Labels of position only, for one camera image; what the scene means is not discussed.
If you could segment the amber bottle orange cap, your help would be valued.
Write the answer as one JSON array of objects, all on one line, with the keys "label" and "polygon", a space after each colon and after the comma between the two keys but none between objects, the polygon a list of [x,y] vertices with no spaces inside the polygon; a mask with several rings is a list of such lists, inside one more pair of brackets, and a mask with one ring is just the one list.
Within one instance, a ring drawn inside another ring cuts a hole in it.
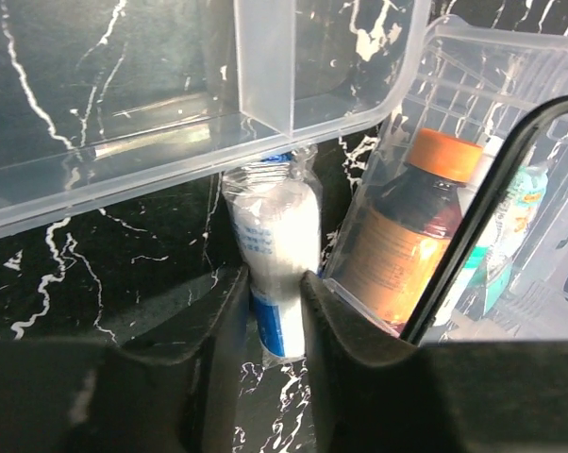
[{"label": "amber bottle orange cap", "polygon": [[373,177],[335,280],[372,315],[402,331],[463,214],[458,191],[481,146],[422,128],[398,170]]}]

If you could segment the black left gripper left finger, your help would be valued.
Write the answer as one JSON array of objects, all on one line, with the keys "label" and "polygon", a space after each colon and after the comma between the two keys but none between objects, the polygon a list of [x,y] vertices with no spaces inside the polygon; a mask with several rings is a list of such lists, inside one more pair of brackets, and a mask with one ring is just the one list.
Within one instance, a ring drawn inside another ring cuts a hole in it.
[{"label": "black left gripper left finger", "polygon": [[123,345],[0,340],[0,452],[228,452],[249,272]]}]

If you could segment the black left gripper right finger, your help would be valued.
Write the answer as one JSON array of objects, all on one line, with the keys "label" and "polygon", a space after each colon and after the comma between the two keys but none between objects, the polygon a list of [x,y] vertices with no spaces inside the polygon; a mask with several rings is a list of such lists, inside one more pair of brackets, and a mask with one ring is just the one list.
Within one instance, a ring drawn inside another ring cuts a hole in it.
[{"label": "black left gripper right finger", "polygon": [[414,346],[300,283],[320,452],[568,452],[568,342]]}]

